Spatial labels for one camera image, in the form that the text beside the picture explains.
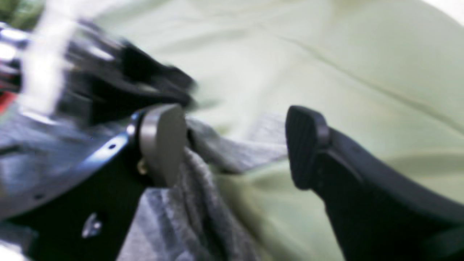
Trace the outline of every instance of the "red object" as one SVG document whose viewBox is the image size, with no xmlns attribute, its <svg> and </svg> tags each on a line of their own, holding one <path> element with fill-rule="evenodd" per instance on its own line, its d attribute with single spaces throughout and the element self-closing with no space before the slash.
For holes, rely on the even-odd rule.
<svg viewBox="0 0 464 261">
<path fill-rule="evenodd" d="M 14 101 L 16 94 L 10 92 L 0 93 L 0 114 Z"/>
</svg>

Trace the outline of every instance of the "screw hole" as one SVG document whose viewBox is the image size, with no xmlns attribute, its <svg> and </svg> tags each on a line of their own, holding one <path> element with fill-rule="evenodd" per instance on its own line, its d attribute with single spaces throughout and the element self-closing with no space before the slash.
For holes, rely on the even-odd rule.
<svg viewBox="0 0 464 261">
<path fill-rule="evenodd" d="M 34 196 L 34 199 L 35 199 L 35 200 L 41 200 L 41 199 L 43 199 L 44 197 L 45 197 L 44 194 L 37 194 L 37 195 Z"/>
</svg>

